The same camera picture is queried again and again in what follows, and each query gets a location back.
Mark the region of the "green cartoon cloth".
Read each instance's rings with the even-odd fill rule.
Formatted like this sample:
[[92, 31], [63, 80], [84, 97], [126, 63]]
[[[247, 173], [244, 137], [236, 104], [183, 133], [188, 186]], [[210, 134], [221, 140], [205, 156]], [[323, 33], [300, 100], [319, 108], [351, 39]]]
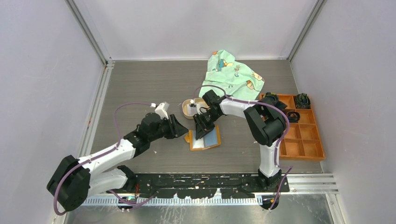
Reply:
[[225, 50], [219, 50], [208, 59], [207, 72], [199, 96], [213, 90], [219, 96], [226, 94], [241, 100], [255, 100], [264, 87], [264, 78]]

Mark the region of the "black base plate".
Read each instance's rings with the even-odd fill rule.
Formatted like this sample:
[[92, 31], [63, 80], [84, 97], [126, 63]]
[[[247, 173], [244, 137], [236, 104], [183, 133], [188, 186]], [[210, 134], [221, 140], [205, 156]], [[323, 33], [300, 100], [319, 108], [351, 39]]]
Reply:
[[144, 198], [191, 199], [213, 198], [217, 191], [222, 199], [254, 198], [256, 193], [275, 194], [280, 182], [264, 187], [257, 174], [137, 174], [134, 185], [114, 189], [117, 194], [131, 193]]

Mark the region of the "orange leather card holder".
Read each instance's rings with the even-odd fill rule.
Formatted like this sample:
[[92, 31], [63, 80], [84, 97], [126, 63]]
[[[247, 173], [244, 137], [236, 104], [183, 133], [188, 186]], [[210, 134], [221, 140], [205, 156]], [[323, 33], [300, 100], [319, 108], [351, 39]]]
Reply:
[[194, 130], [189, 130], [185, 135], [184, 140], [189, 144], [191, 151], [202, 151], [209, 148], [217, 147], [221, 144], [219, 126], [216, 125], [215, 128], [206, 134], [201, 139], [196, 139], [196, 132]]

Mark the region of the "beige oval tray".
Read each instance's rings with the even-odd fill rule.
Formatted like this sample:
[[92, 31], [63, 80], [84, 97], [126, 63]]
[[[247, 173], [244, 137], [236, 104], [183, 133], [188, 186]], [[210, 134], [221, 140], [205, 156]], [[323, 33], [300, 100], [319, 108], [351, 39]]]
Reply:
[[187, 99], [182, 103], [183, 114], [187, 119], [193, 119], [196, 114], [206, 112], [209, 106], [202, 98]]

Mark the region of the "dark bundle in corner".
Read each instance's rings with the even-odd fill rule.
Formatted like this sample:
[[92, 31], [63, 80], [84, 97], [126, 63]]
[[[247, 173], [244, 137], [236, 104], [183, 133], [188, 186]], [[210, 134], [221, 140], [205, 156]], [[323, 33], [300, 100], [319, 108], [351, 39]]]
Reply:
[[311, 109], [311, 101], [306, 93], [297, 94], [294, 97], [294, 103], [297, 109]]

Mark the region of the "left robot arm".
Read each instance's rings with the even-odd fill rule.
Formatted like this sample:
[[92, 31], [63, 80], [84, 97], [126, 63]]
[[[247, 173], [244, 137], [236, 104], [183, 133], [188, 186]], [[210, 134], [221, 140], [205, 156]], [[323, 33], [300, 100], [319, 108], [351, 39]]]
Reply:
[[61, 216], [73, 211], [88, 197], [102, 192], [135, 192], [136, 174], [121, 162], [141, 155], [157, 139], [174, 139], [186, 133], [188, 129], [175, 115], [161, 118], [148, 113], [135, 130], [114, 145], [80, 158], [64, 157], [47, 184], [55, 213]]

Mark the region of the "orange compartment organizer box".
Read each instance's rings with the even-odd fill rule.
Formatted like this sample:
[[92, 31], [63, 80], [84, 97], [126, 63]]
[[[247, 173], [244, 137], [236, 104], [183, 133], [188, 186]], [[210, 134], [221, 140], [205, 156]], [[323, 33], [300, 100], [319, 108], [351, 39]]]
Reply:
[[325, 152], [321, 143], [313, 106], [311, 109], [297, 109], [296, 95], [274, 96], [282, 102], [282, 111], [290, 121], [290, 129], [280, 143], [280, 158], [284, 160], [323, 161]]

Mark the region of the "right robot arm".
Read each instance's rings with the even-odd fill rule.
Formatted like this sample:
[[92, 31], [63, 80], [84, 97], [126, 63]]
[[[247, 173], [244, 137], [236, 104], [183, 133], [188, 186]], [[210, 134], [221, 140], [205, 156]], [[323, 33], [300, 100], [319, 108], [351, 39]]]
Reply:
[[221, 116], [244, 118], [255, 141], [260, 146], [258, 182], [262, 190], [272, 191], [282, 178], [279, 166], [279, 145], [288, 129], [287, 117], [270, 99], [245, 101], [230, 95], [219, 96], [213, 90], [203, 95], [208, 109], [193, 115], [195, 138], [201, 139], [215, 128]]

